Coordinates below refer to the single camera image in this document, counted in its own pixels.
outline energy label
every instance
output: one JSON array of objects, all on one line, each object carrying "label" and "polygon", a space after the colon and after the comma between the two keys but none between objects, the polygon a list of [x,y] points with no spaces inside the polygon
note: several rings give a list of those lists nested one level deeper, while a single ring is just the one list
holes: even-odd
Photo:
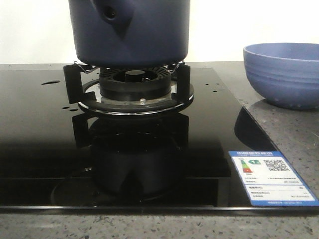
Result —
[{"label": "energy label", "polygon": [[319,206],[285,157],[274,152],[229,152],[253,206]]}]

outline pot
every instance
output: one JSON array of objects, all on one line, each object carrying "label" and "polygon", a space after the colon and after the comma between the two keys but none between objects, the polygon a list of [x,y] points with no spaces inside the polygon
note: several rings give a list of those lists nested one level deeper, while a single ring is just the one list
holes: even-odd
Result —
[{"label": "pot", "polygon": [[190,0],[69,0],[76,54],[99,67],[172,64],[188,51]]}]

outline ceramic bowl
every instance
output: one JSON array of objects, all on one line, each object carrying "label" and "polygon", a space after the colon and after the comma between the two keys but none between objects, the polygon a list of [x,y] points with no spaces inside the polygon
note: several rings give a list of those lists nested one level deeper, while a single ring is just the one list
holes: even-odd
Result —
[{"label": "ceramic bowl", "polygon": [[294,110],[319,106],[319,44],[250,45],[244,63],[250,84],[271,104]]}]

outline granite countertop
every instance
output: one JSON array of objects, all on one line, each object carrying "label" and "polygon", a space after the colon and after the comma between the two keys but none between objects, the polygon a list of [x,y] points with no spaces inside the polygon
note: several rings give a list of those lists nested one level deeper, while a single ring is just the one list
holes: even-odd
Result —
[{"label": "granite countertop", "polygon": [[[189,65],[216,71],[319,197],[319,110],[291,111],[267,104],[249,85],[243,62],[193,62]],[[0,214],[0,238],[318,239],[319,216]]]}]

